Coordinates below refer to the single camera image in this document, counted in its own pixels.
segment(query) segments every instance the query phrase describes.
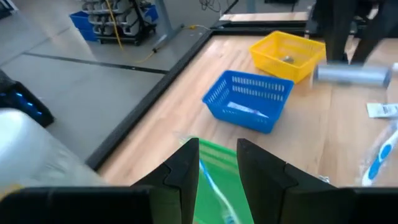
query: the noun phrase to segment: toothbrush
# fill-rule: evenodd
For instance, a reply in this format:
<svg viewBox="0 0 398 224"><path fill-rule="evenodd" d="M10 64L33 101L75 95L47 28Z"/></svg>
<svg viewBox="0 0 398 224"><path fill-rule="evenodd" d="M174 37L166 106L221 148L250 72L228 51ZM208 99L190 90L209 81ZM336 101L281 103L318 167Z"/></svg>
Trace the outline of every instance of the toothbrush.
<svg viewBox="0 0 398 224"><path fill-rule="evenodd" d="M225 195L220 191L220 189L214 183L213 179L211 178L209 172L207 171L207 169L205 167L205 164L203 163L203 161L201 159L199 160L199 168L203 172L203 174L205 175L206 180L209 183L210 187L214 190L214 192L223 201L223 203L225 204L226 208L228 209L228 214L223 215L225 223L226 224L240 224L238 216L237 216L236 212L234 211L234 208L229 203L229 201L225 197Z"/></svg>
<svg viewBox="0 0 398 224"><path fill-rule="evenodd" d="M398 141L398 129L395 130L392 136L387 141L385 141L385 143L380 147L376 159L363 175L362 186L367 187L372 184L374 178L377 176L377 173L379 172L381 164L384 162L389 153L396 146L397 141Z"/></svg>

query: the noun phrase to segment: table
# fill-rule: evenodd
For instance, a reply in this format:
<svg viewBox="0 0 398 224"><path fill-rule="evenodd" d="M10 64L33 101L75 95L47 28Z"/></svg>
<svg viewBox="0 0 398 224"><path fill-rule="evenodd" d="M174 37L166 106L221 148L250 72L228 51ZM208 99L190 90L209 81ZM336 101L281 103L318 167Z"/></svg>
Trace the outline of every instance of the table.
<svg viewBox="0 0 398 224"><path fill-rule="evenodd" d="M300 17L303 14L245 14L230 17L245 20ZM294 86L282 115L271 134L241 128L215 119L201 98L226 70L265 75L253 65L248 48L257 36L214 36L189 66L129 133L99 170L114 185L131 185L172 155L181 136L198 136L230 149L237 138L246 138L279 158L314 176L328 176L335 186L359 185L370 147L387 125L370 119L366 103L398 101L398 77L388 90L364 86L310 86L309 79ZM369 63L391 65L398 61L398 40L386 39L370 56ZM389 160L398 159L392 151ZM397 185L388 162L377 185Z"/></svg>

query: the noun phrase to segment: yellow basket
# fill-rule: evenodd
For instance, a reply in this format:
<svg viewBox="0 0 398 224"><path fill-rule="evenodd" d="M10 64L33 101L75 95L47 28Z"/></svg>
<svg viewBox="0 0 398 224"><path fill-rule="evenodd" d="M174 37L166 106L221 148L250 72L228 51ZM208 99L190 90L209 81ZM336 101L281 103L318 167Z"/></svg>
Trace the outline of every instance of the yellow basket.
<svg viewBox="0 0 398 224"><path fill-rule="evenodd" d="M298 83L326 58L324 43L274 31L250 47L254 65L261 70ZM286 57L293 62L284 62Z"/></svg>

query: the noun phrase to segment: wooden table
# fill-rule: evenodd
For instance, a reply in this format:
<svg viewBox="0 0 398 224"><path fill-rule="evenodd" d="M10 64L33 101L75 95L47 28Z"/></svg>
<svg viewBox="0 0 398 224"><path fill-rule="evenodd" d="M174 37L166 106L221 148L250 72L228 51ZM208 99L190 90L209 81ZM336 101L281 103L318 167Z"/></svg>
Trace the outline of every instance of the wooden table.
<svg viewBox="0 0 398 224"><path fill-rule="evenodd" d="M229 19L269 20L275 16L303 19L303 13L244 14ZM140 123L100 169L114 185L131 185L166 160L179 147L180 136L198 136L230 149L237 138L246 138L279 158L314 176L328 176L335 186L359 185L359 179L374 140L387 125L370 119L366 103L396 103L398 78L388 90L363 86L309 85L309 79L294 86L282 116L271 134L241 128L215 119L201 98L224 70L265 75L256 69L249 54L256 36L214 36L159 98ZM398 62L398 40L386 39L369 63ZM394 170L398 151L389 156L377 185L398 185Z"/></svg>

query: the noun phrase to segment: silver cylinder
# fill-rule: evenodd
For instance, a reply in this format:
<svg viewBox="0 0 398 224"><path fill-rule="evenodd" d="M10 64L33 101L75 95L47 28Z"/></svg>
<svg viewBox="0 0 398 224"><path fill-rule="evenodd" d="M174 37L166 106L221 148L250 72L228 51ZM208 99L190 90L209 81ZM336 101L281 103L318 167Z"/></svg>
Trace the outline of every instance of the silver cylinder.
<svg viewBox="0 0 398 224"><path fill-rule="evenodd" d="M387 88L392 70L388 67L359 65L318 65L314 69L313 82L372 85Z"/></svg>

